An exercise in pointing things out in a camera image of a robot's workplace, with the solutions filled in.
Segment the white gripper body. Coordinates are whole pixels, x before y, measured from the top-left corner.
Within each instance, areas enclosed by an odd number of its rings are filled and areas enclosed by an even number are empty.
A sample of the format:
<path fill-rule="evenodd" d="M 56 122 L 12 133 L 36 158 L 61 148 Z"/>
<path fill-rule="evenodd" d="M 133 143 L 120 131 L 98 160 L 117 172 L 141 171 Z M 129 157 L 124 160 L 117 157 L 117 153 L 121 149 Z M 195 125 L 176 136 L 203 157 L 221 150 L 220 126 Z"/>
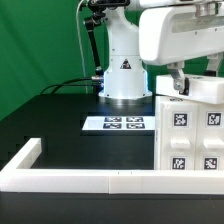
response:
<path fill-rule="evenodd" d="M 196 7 L 145 10 L 139 22 L 140 57 L 146 64 L 169 63 L 224 52 L 224 4 L 218 13 L 196 16 Z"/>

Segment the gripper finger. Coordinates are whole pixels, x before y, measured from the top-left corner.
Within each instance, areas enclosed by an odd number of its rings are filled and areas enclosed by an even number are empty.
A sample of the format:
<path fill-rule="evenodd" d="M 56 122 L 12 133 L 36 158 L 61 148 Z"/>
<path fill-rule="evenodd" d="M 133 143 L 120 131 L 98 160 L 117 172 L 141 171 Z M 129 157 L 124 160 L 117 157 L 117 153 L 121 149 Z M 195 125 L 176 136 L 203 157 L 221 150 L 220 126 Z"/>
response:
<path fill-rule="evenodd" d="M 216 53 L 207 56 L 208 65 L 204 72 L 206 76 L 217 76 L 222 64 L 222 54 Z"/>
<path fill-rule="evenodd" d="M 185 63 L 183 61 L 173 62 L 167 65 L 167 69 L 173 78 L 173 87 L 181 95 L 189 94 L 189 79 L 183 72 Z"/>

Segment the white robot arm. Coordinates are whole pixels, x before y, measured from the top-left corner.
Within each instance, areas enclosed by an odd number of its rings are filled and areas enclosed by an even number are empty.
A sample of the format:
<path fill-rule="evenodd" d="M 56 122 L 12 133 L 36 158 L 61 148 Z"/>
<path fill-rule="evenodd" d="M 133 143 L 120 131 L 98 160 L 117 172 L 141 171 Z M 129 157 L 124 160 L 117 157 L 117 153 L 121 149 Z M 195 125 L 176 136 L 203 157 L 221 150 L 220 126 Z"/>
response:
<path fill-rule="evenodd" d="M 224 103 L 224 0 L 131 0 L 106 9 L 109 67 L 107 100 L 138 101 L 151 95 L 143 64 L 168 67 L 156 79 L 162 95 Z"/>

